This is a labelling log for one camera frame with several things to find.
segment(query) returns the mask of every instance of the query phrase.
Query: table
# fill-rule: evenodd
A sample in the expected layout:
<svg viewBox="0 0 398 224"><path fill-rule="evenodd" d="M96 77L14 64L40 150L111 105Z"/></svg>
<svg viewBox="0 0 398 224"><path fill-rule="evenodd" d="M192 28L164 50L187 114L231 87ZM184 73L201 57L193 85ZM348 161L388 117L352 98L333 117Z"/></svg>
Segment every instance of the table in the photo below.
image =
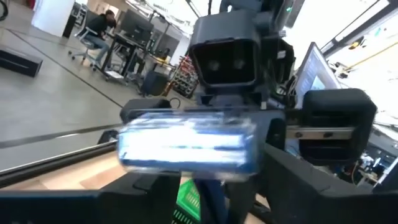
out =
<svg viewBox="0 0 398 224"><path fill-rule="evenodd" d="M117 154L109 152L82 162L73 163L0 190L98 190L112 182L118 181L126 173L126 170L119 163ZM181 177L180 185L189 180L189 177ZM260 195L256 195L256 198L262 204L269 207L265 198L262 198ZM263 224L263 222L249 213L245 224Z"/></svg>
<svg viewBox="0 0 398 224"><path fill-rule="evenodd" d="M377 183L379 180L377 179L377 175L375 173L367 173L365 171L359 170L359 173L362 175L362 179L359 181L359 183L357 185L361 185L365 182L367 182L368 180Z"/></svg>
<svg viewBox="0 0 398 224"><path fill-rule="evenodd" d="M151 59L153 59L153 61L155 62L155 64L154 64L154 67L153 67L153 71L156 69L156 67L158 66L158 65L160 65L161 67L167 67L167 68L171 68L171 69L173 69L173 68L175 68L175 66L173 66L173 65L171 65L171 64L169 64L169 63L167 63L165 60L163 60L163 59L161 59L161 58L158 58L158 57L155 57L154 55L149 55L150 57L151 57Z"/></svg>
<svg viewBox="0 0 398 224"><path fill-rule="evenodd" d="M102 74L104 74L107 78L109 78L109 75L106 73L106 70L105 70L106 65L108 64L108 62L111 58L111 55L113 53L113 49L115 48L116 43L118 43L125 47L128 47L130 50L129 55L126 58L126 63L123 66L122 73L120 74L122 77L125 78L126 74L127 74L127 70L130 67L130 64L132 62L132 59L134 57L134 53L135 53L136 49L145 49L145 47L141 44L134 42L130 38L121 35L121 34L110 34L109 32L107 32L106 35L108 37L112 38L113 41L112 41L111 47L108 50L108 53L106 54L105 61L99 70L101 71Z"/></svg>

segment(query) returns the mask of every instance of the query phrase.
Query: gray floor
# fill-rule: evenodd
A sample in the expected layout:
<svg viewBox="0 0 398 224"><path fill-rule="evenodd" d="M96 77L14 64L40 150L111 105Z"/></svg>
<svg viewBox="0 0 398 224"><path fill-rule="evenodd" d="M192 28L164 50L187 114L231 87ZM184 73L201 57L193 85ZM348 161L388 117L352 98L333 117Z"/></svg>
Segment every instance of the gray floor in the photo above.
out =
<svg viewBox="0 0 398 224"><path fill-rule="evenodd" d="M36 78L0 68L0 170L94 145L101 131L1 147L5 142L119 124L120 106L139 98L132 88L105 82L88 62L72 61L68 51L81 44L31 27L31 17L28 8L11 3L10 16L0 22L0 44L44 60ZM186 106L193 103L182 99Z"/></svg>

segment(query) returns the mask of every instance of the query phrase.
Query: desk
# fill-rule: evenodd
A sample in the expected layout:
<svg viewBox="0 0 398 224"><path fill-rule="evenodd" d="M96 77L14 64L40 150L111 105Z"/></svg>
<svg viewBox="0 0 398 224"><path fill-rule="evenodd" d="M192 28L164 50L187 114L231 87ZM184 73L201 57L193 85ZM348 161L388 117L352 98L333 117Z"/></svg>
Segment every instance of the desk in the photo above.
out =
<svg viewBox="0 0 398 224"><path fill-rule="evenodd" d="M106 35L110 38L113 39L111 47L108 50L108 53L106 54L105 57L105 61L102 64L102 67L100 68L102 74L104 74L105 76L107 76L109 78L109 75L106 73L106 65L108 64L108 61L110 60L110 57L113 53L113 49L116 45L116 43L119 43L123 46L126 46L129 48L129 55L126 58L126 64L123 66L123 70L122 73L120 74L123 77L126 77L127 74L127 70L131 64L132 58L134 57L134 52L136 51L137 48L139 49L145 49L144 46L142 46L141 44L138 44L136 42L134 42L133 40L121 35L121 34L110 34L110 33L106 33Z"/></svg>
<svg viewBox="0 0 398 224"><path fill-rule="evenodd" d="M131 190L128 187L123 188L126 185L121 185L121 183L125 182L123 176L126 174L126 170L119 163L117 154L109 152L82 162L72 162L69 166L9 185L0 190L98 190L106 189L112 183L113 186L117 185L115 183L120 183L122 188L118 189L117 192L123 190L123 193L128 194ZM189 180L189 177L181 177L180 185ZM165 189L164 192L165 194L170 193L168 189ZM267 205L265 198L260 195L256 195L256 198L262 204ZM245 224L264 223L253 215L248 214Z"/></svg>
<svg viewBox="0 0 398 224"><path fill-rule="evenodd" d="M359 183L357 185L364 184L368 180L370 180L370 181L372 181L374 183L377 183L379 181L377 179L377 174L375 174L373 172L371 174L369 174L369 173L367 173L367 172L365 172L363 170L359 170L359 173L362 175L362 179L361 179L361 181L359 181Z"/></svg>
<svg viewBox="0 0 398 224"><path fill-rule="evenodd" d="M146 73L149 72L149 71L158 72L158 71L156 71L156 69L159 68L159 67L161 67L161 68L163 68L164 70L162 70L162 71L159 72L159 73L166 74L166 73L165 73L165 70L166 70L166 69L170 69L170 71L168 72L169 78L170 78L171 72L173 71L173 69L175 69L174 66L172 66L172 65L170 65L170 64L168 64L168 63L166 63L164 60L162 60L162 59L160 59L160 58L157 58L157 57L155 57L154 55L151 55L151 54L147 54L147 57L145 58L145 63L149 63L149 64L150 64L150 65L146 66L146 67L148 68L148 69L146 70Z"/></svg>

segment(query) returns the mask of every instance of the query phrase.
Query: white pillar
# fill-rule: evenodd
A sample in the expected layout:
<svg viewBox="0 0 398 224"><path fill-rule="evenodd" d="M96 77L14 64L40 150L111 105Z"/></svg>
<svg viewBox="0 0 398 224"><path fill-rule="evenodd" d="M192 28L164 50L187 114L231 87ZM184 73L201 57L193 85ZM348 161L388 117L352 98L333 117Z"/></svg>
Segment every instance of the white pillar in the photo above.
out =
<svg viewBox="0 0 398 224"><path fill-rule="evenodd" d="M176 65L180 63L180 56L184 56L187 53L189 47L190 39L185 37L184 35L181 37L180 42L177 45L177 48L174 51L172 58L170 59L170 64Z"/></svg>
<svg viewBox="0 0 398 224"><path fill-rule="evenodd" d="M35 4L32 25L44 32L61 37L75 0L39 0Z"/></svg>

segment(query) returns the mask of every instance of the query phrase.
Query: blurred object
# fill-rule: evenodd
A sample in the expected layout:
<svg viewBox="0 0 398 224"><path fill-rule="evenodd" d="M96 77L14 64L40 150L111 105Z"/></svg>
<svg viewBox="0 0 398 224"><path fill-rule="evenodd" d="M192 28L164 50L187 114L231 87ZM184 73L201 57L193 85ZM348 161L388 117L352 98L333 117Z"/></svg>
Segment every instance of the blurred object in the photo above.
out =
<svg viewBox="0 0 398 224"><path fill-rule="evenodd" d="M36 0L26 0L26 4L30 9L33 9L35 7Z"/></svg>
<svg viewBox="0 0 398 224"><path fill-rule="evenodd" d="M169 57L169 53L170 53L170 49L166 48L164 50L159 50L156 56L158 56L158 58L160 58L162 60L166 60L166 58Z"/></svg>
<svg viewBox="0 0 398 224"><path fill-rule="evenodd" d="M167 80L167 75L155 71L149 71L141 86L141 93L144 96L160 96L167 86Z"/></svg>
<svg viewBox="0 0 398 224"><path fill-rule="evenodd" d="M365 41L365 36L360 37L358 40L355 40L348 49L354 50L356 47L361 46Z"/></svg>
<svg viewBox="0 0 398 224"><path fill-rule="evenodd" d="M87 11L88 11L87 6L81 5L81 7L79 8L78 13L76 15L75 24L77 26L80 27L81 25L83 25L83 23L84 23L84 21L86 19Z"/></svg>
<svg viewBox="0 0 398 224"><path fill-rule="evenodd" d="M257 126L250 117L209 111L142 112L146 113L119 133L119 159L132 172L167 170L230 181L257 173ZM154 136L156 141L149 140Z"/></svg>
<svg viewBox="0 0 398 224"><path fill-rule="evenodd" d="M120 29L126 32L125 36L135 42L147 45L152 35L154 25L132 10L127 10L120 24Z"/></svg>
<svg viewBox="0 0 398 224"><path fill-rule="evenodd" d="M1 7L2 7L2 15L0 16L0 21L3 21L7 18L8 16L8 6L9 6L9 1L7 0L2 0L0 1Z"/></svg>
<svg viewBox="0 0 398 224"><path fill-rule="evenodd" d="M163 90L162 96L167 96L169 94L170 90L172 89L172 87L173 87L172 82L168 82L166 85L166 88L164 88L164 90Z"/></svg>
<svg viewBox="0 0 398 224"><path fill-rule="evenodd" d="M348 78L348 75L350 73L351 70L345 70L345 68L347 68L346 65L343 65L340 62L336 62L336 63L328 63L331 71L339 78Z"/></svg>
<svg viewBox="0 0 398 224"><path fill-rule="evenodd" d="M353 67L358 66L358 65L366 62L367 60L372 59L373 57L380 55L381 53L385 52L386 50L389 50L390 48L394 47L397 44L398 44L398 42L393 43L392 45L390 45L390 46L388 46L388 47L376 52L375 54L370 55L370 56L366 57L365 59L360 60L359 62L347 67L346 69L344 69L344 71L348 71L348 70L352 69Z"/></svg>
<svg viewBox="0 0 398 224"><path fill-rule="evenodd" d="M186 220L196 223L200 222L200 196L193 180L188 180L180 185L177 195L177 206L188 214L183 214Z"/></svg>

